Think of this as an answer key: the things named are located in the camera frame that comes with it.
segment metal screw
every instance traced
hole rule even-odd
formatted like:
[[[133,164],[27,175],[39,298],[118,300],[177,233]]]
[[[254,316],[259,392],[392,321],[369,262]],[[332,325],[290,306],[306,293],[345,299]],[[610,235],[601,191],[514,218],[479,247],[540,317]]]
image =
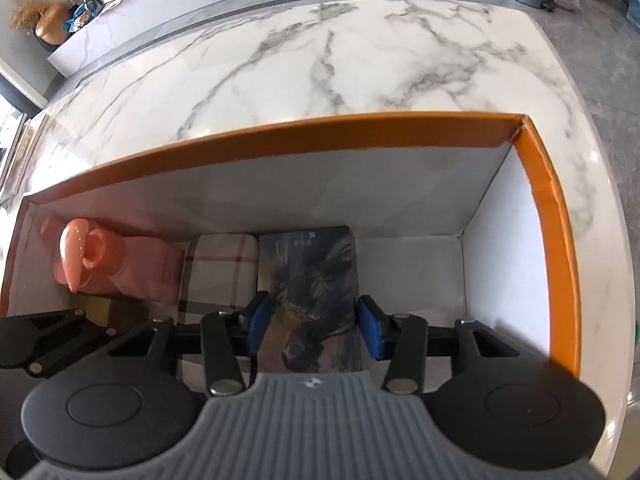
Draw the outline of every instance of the metal screw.
[[[396,395],[411,395],[418,391],[418,383],[413,379],[400,377],[397,379],[391,379],[386,384],[386,389]]]
[[[391,315],[391,326],[396,330],[402,330],[402,324],[409,319],[409,315],[404,312],[398,312]]]
[[[235,379],[220,379],[214,382],[209,390],[215,396],[228,397],[239,394],[242,391],[242,384]]]
[[[29,371],[32,374],[38,375],[42,373],[42,365],[40,363],[31,363],[29,365]]]

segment plaid fabric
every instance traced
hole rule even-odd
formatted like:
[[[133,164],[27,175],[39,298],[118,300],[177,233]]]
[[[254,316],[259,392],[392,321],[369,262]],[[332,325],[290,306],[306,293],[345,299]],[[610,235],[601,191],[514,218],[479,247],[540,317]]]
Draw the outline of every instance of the plaid fabric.
[[[214,310],[244,308],[256,293],[257,272],[258,241],[251,235],[193,238],[184,264],[178,322],[199,323]],[[178,361],[178,378],[191,390],[203,392],[202,357],[184,355]]]

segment white marble surface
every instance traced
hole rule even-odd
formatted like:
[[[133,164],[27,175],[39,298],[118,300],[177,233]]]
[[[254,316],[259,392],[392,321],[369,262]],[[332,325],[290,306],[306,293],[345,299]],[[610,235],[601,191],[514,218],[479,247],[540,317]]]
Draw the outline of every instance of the white marble surface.
[[[607,470],[632,363],[626,226],[584,103],[545,36],[517,10],[434,0],[350,0],[243,16],[162,44],[85,81],[53,121],[24,191],[155,146],[235,128],[381,110],[529,114],[570,210],[582,297],[582,375],[607,426]],[[0,218],[4,252],[17,197]]]

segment blue gripper pad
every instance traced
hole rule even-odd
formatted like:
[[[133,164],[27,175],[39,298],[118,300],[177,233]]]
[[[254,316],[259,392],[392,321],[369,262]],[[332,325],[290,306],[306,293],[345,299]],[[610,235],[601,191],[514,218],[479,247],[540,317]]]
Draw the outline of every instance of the blue gripper pad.
[[[358,328],[362,334],[367,350],[376,360],[383,359],[382,331],[380,322],[366,307],[362,300],[358,300]]]
[[[41,462],[23,478],[604,480],[587,460],[547,471],[482,462],[440,433],[418,397],[384,392],[368,372],[259,374],[242,394],[209,399],[184,439],[146,463],[82,472]]]
[[[271,296],[267,294],[249,320],[249,330],[246,338],[249,355],[258,355],[258,349],[262,344],[264,334],[267,332],[269,322],[271,321],[272,309],[273,300]]]

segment book cover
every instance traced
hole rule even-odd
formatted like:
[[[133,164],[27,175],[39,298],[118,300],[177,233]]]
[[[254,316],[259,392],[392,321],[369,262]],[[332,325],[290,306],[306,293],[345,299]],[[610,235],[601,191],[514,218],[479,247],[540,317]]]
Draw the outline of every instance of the book cover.
[[[348,227],[260,236],[258,290],[274,314],[258,353],[263,372],[360,369],[356,250]]]

